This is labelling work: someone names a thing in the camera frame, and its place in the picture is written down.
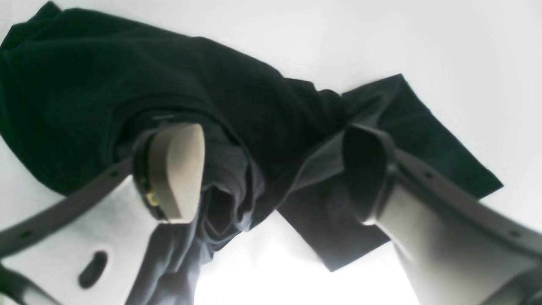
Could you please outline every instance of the oval hole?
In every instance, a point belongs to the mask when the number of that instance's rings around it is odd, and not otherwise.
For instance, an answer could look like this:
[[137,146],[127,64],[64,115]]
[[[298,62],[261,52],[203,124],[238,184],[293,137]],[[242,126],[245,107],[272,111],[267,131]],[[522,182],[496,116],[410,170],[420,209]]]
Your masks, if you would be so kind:
[[79,275],[79,286],[84,289],[92,287],[104,272],[107,265],[107,253],[98,251],[94,254],[83,272]]

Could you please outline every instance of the white wall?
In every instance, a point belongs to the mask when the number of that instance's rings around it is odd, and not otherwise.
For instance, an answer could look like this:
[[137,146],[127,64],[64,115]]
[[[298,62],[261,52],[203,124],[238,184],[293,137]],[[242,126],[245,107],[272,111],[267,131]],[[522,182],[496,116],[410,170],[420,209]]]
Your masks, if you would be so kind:
[[[44,1],[0,0],[0,35]],[[344,92],[403,73],[433,113],[505,184],[484,199],[542,232],[542,2],[536,0],[77,0],[206,36]],[[38,210],[58,199],[0,143],[0,200]],[[29,193],[21,189],[31,189]],[[0,227],[17,219],[2,219]],[[196,304],[416,304],[392,247],[333,274],[274,213],[203,268]]]

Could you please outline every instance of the black cloth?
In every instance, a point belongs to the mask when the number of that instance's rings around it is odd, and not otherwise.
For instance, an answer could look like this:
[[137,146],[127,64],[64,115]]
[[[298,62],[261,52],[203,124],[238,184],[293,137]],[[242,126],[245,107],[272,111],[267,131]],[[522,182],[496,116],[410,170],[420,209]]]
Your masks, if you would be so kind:
[[129,155],[145,129],[203,126],[201,210],[154,232],[128,304],[190,304],[200,265],[277,208],[330,270],[386,242],[349,209],[341,139],[352,122],[385,130],[478,198],[502,186],[401,75],[316,91],[208,39],[53,3],[13,26],[0,55],[0,133],[62,194]]

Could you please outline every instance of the black t-shirt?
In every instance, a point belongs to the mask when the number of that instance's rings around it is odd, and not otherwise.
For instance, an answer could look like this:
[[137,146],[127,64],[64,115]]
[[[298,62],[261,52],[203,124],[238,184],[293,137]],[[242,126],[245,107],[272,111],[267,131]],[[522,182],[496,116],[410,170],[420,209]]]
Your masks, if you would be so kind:
[[341,139],[352,122],[388,132],[478,198],[502,186],[401,75],[316,91],[211,40],[53,3],[13,26],[0,55],[0,133],[59,193],[128,155],[145,129],[204,127],[199,217],[155,231],[128,304],[190,303],[199,266],[275,209],[330,270],[388,241],[349,209]]

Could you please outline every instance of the dark navy fabric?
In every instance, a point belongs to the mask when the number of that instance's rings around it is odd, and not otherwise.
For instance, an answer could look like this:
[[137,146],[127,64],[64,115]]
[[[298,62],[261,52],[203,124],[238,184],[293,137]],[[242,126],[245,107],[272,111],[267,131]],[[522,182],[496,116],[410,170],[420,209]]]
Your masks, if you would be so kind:
[[388,241],[349,208],[341,139],[352,122],[388,132],[478,198],[502,186],[401,75],[316,91],[214,41],[53,3],[0,47],[0,133],[57,192],[80,189],[130,155],[141,132],[175,122],[204,128],[201,210],[155,231],[128,304],[191,304],[201,264],[276,209],[330,270]]

